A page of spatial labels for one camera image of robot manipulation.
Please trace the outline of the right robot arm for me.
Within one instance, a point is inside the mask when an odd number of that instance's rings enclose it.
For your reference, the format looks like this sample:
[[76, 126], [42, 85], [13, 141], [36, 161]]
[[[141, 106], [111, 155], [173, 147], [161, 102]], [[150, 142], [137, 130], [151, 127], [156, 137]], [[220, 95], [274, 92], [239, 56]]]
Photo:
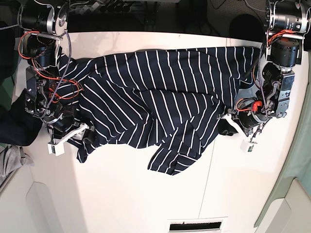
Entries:
[[95, 128], [75, 119], [73, 102], [83, 87], [74, 79], [66, 79], [70, 60], [61, 58], [60, 42], [68, 37], [69, 4], [64, 0], [29, 0], [19, 9], [17, 22], [24, 30], [18, 53], [29, 67], [26, 69], [25, 110], [51, 129], [55, 146], [70, 138], [86, 144], [95, 142]]

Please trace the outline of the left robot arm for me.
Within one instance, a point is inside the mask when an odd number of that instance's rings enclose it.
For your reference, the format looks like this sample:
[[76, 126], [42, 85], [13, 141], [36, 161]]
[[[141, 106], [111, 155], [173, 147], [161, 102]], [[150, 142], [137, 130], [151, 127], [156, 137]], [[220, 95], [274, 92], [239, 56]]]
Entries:
[[286, 116], [294, 83], [293, 67], [302, 62], [303, 42], [311, 27], [308, 0], [266, 1], [266, 32], [259, 56], [246, 72], [247, 88], [257, 87], [253, 97], [241, 98], [219, 115], [219, 133], [236, 133], [254, 144], [272, 118]]

